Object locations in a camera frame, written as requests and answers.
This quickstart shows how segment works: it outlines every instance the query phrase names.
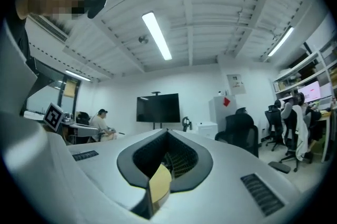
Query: ceiling light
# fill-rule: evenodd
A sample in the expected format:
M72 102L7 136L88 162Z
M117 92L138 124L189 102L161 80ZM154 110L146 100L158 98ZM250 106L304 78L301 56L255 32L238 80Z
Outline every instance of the ceiling light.
M167 47L166 41L164 39L163 33L160 30L156 17L153 12L149 12L142 16L144 23L146 24L149 32L151 33L154 41L156 42L160 52L162 53L165 60L171 60L172 56L170 54L169 48Z
M283 35L280 42L275 46L275 48L268 54L268 56L273 56L274 53L282 46L282 44L287 40L287 38L291 35L294 31L293 27L289 27L287 32Z
M74 72L71 72L71 71L69 71L69 70L66 70L65 72L68 73L68 74L70 74L70 75L72 75L72 76L74 76L74 77L76 77L76 78L80 78L80 79L82 79L82 80L84 80L84 81L90 82L90 79L88 79L88 78L86 78L86 77L83 77L83 76L81 76L81 75L78 75L78 74L76 74L76 73L74 73Z

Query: pink screen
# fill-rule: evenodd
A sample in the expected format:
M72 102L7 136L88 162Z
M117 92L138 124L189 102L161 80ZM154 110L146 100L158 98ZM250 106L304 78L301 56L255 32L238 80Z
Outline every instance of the pink screen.
M299 89L298 92L299 93L301 92L304 94L305 102L311 102L311 101L318 100L321 98L320 84L318 82L309 84Z

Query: black office chair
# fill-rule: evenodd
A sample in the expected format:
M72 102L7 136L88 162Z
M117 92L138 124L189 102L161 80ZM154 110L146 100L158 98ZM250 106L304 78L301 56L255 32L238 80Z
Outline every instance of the black office chair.
M272 151L274 151L275 147L279 144L283 144L282 139L282 132L283 132L283 126L281 121L281 112L279 109L272 109L271 111L265 111L265 116L267 117L269 128L268 128L268 134L272 138L271 142L267 142L265 146L268 146L270 143L275 143L275 145L272 148Z
M90 116L86 112L80 112L76 117L76 123L89 125Z
M242 114L242 113L247 113L246 107L237 109L235 114Z
M215 140L241 147L259 157L259 132L246 113L227 116L226 130L219 132Z
M288 118L284 119L284 123L286 125L286 133L284 137L285 145L288 147L287 157L281 159L279 163L282 163L284 160L288 159L295 159L296 160L296 168L294 169L294 172L297 172L299 169L299 163L300 161L296 157L296 148L297 148L297 140L298 135L295 133L296 130L296 124L297 124L297 114L294 110L291 110L290 115ZM292 139L289 139L289 132L292 133Z
M272 111L276 111L276 110L278 110L276 105L269 105L268 106L268 111L272 112Z

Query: black vent grille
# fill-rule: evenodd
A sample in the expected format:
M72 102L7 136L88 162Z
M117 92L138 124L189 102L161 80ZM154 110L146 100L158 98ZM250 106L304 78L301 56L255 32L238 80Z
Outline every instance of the black vent grille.
M67 35L67 33L63 32L64 34L60 33L58 30L56 30L53 26L51 26L48 22L46 22L43 18L41 18L38 15L35 14L30 14L30 17L32 18L33 21L35 21L42 29L53 35L55 38L58 40L65 42L68 37L65 36L64 34Z
M275 213L284 206L284 203L265 185L255 174L241 177L249 193L265 216Z
M96 151L88 151L88 152L84 152L84 153L74 154L73 158L75 159L75 161L79 161L79 160L83 160L83 159L92 158L96 155L98 155L98 153Z

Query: shelf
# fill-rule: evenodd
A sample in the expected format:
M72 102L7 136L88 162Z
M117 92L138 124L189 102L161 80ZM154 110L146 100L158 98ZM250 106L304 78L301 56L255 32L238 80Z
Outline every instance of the shelf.
M312 54L310 54L306 59L304 59L302 62L298 63L295 67L293 67L292 69L282 73L279 77L277 77L276 80L274 80L274 82L292 74L292 73L296 73L298 72L301 68L305 67L306 65L308 65L310 62L312 62L314 59L316 59L318 57L318 52L314 52Z
M329 70L331 67L337 64L337 60L333 61L331 64L326 66L326 69Z
M304 79L304 80L302 80L302 81L300 81L300 82L298 82L298 83L295 83L295 84L293 84L293 85L290 85L290 86L286 87L285 89L282 89L282 90L277 91L277 92L275 92L275 93L276 93L276 94L280 94L280 93L282 93L282 92L284 92L284 91L288 91L288 90L290 90L290 89L292 89L292 88L295 88L295 87L297 87L297 86L299 86L299 85L301 85L301 84L303 84L303 83L306 83L306 82L312 80L313 78L317 77L318 75L322 74L323 72L325 72L325 69L322 69L322 70L320 70L320 71L317 71L315 74L311 75L310 77L308 77L308 78L306 78L306 79Z
M281 98L281 99L279 99L279 100L287 100L287 99L290 99L290 98L292 98L293 96L292 95L290 95L290 96L286 96L285 98Z

